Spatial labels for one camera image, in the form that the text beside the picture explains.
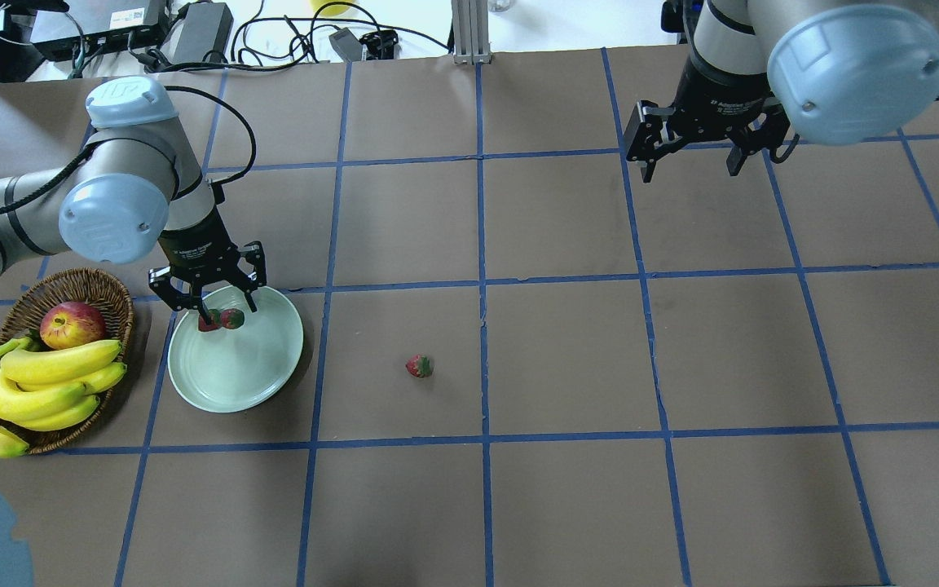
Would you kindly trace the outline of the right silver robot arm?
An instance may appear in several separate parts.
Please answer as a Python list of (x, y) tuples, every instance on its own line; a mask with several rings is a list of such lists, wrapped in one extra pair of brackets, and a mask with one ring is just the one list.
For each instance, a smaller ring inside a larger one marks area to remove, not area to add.
[(626, 124), (645, 182), (692, 144), (730, 142), (734, 177), (763, 150), (855, 144), (939, 101), (939, 1), (666, 1), (662, 29), (688, 59), (671, 103), (638, 101)]

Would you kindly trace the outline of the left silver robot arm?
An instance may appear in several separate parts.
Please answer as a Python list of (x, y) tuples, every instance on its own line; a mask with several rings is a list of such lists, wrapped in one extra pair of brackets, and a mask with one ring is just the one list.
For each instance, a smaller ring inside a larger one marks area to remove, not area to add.
[(167, 264), (147, 280), (170, 308), (206, 317), (205, 286), (227, 283), (257, 311), (263, 245), (227, 233), (219, 206), (230, 179), (205, 177), (171, 98), (179, 92), (150, 77), (102, 83), (85, 102), (92, 135), (70, 162), (0, 179), (0, 275), (67, 250), (127, 264), (160, 248)]

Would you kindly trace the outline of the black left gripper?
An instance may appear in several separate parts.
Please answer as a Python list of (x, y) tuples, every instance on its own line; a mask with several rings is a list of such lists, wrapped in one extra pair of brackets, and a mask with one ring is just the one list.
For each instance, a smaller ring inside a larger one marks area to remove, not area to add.
[(266, 255), (261, 241), (235, 245), (220, 214), (208, 214), (199, 223), (180, 230), (166, 230), (159, 246), (166, 267), (148, 272), (148, 286), (173, 311), (191, 309), (196, 316), (209, 307), (204, 287), (225, 282), (245, 294), (247, 307), (258, 311), (256, 293), (266, 286)]

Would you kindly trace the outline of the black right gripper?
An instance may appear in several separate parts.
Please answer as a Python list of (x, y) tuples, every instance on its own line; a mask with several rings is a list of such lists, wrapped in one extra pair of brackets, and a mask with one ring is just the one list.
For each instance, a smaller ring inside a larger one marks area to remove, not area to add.
[(624, 130), (624, 157), (638, 164), (641, 181), (651, 183), (657, 160), (690, 144), (730, 141), (730, 177), (746, 160), (768, 150), (772, 162), (792, 153), (786, 146), (790, 122), (775, 99), (766, 74), (730, 73), (701, 62), (686, 62), (670, 104), (638, 100)]

